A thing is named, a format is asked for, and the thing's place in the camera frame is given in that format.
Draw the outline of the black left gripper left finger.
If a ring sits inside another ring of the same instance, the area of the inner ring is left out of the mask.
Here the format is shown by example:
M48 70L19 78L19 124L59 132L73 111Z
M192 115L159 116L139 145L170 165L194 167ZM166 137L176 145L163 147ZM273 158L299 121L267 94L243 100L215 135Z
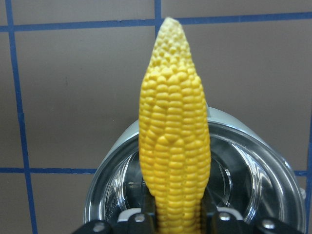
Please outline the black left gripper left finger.
M145 195L142 207L131 208L120 213L117 225L120 234L155 234L156 233L156 203L152 195Z

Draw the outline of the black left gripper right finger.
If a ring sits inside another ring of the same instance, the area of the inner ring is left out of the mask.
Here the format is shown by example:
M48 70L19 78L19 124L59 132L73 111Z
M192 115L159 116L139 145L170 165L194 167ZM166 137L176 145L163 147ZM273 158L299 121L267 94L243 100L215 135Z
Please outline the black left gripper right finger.
M205 192L201 200L201 233L244 234L246 223L235 212L230 208L219 211L211 193Z

